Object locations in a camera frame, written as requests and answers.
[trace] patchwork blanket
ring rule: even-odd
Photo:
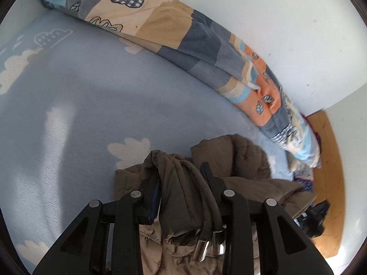
[[[318,164],[320,149],[310,126],[268,65],[199,11],[178,0],[42,1],[170,60],[245,112],[294,157],[310,167]]]

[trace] folded blanket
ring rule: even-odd
[[[114,198],[138,189],[142,180],[158,173],[162,181],[159,221],[140,226],[144,274],[220,274],[222,257],[212,249],[200,263],[190,263],[196,232],[208,241],[212,230],[222,228],[219,208],[210,188],[199,172],[203,161],[209,162],[214,176],[223,178],[228,189],[247,199],[263,202],[274,198],[292,218],[302,214],[315,194],[303,185],[270,178],[265,152],[239,135],[203,140],[192,147],[190,160],[177,154],[152,151],[143,164],[117,170]],[[257,243],[253,226],[253,243]],[[259,271],[259,254],[254,247],[255,272]]]
[[[42,1],[172,61],[244,111],[297,159],[317,165],[316,138],[268,65],[199,11],[178,0]]]

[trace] orange patch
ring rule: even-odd
[[[267,64],[264,62],[264,60],[259,56],[258,59],[255,59],[253,57],[253,54],[255,53],[254,50],[252,48],[250,48],[248,45],[245,45],[245,50],[244,50],[245,54],[247,56],[249,56],[252,59],[252,62],[254,63],[257,71],[260,74],[263,74],[266,69],[267,69]]]
[[[265,95],[270,95],[274,98],[274,101],[271,103],[264,102],[265,106],[269,108],[270,113],[274,114],[281,106],[281,97],[278,88],[273,80],[268,80],[262,74],[258,74],[256,84],[260,87],[260,89],[256,91],[259,99],[262,100]]]
[[[263,106],[263,112],[262,114],[258,114],[256,112],[256,106],[257,103],[261,102]],[[271,118],[272,114],[269,111],[269,107],[267,103],[265,103],[263,100],[261,100],[256,93],[256,91],[251,90],[249,96],[246,98],[246,100],[242,103],[236,104],[236,106],[245,112],[249,118],[257,125],[257,126],[264,126],[269,119]]]

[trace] bed sheet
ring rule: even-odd
[[[114,171],[153,149],[190,155],[239,133],[292,180],[285,151],[245,113],[168,60],[59,11],[0,47],[0,207],[32,272],[92,199],[112,200]]]

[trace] white wall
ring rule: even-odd
[[[181,0],[255,49],[304,114],[367,82],[367,28],[349,0]]]
[[[343,164],[345,222],[337,256],[328,259],[339,275],[367,236],[367,85],[326,110]]]
[[[39,0],[16,0],[0,25],[0,48],[48,9]]]

